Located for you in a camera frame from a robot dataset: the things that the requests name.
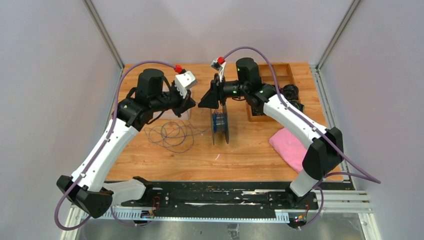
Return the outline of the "dark grey filament spool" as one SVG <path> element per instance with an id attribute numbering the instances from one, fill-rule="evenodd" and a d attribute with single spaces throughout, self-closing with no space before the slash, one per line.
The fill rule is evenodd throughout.
<path id="1" fill-rule="evenodd" d="M 225 141 L 228 144 L 230 142 L 230 129 L 229 129 L 229 117 L 224 116 L 222 112 L 209 110 L 210 113 L 210 128 L 212 144 L 215 145 L 215 135 L 217 133 L 224 133 Z"/>

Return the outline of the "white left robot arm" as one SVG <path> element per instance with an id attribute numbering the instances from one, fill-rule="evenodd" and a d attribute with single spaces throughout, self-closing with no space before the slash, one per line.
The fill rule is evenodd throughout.
<path id="1" fill-rule="evenodd" d="M 168 80 L 158 69 L 147 68 L 138 76 L 137 86 L 118 102 L 116 117 L 84 162 L 72 175 L 62 175 L 56 182 L 59 189 L 69 191 L 67 199 L 92 218 L 103 216 L 111 206 L 135 201 L 149 206 L 153 201 L 153 185 L 142 177 L 106 183 L 106 177 L 128 143 L 155 120 L 156 112 L 171 110 L 180 117 L 195 107 L 191 87 L 197 79 L 191 71 L 182 70 L 163 91 Z"/>

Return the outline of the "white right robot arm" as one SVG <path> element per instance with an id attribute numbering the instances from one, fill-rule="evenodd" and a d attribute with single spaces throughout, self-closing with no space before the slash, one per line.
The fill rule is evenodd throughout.
<path id="1" fill-rule="evenodd" d="M 264 83 L 259 65 L 252 58 L 236 61 L 237 80 L 233 81 L 225 80 L 225 63 L 223 57 L 211 62 L 210 66 L 218 73 L 198 106 L 218 109 L 224 107 L 229 98 L 243 97 L 250 106 L 280 123 L 300 140 L 306 148 L 303 169 L 290 183 L 285 200 L 291 208 L 301 207 L 313 187 L 342 162 L 342 132 L 336 127 L 328 129 L 314 122 L 286 100 L 276 84 Z"/>

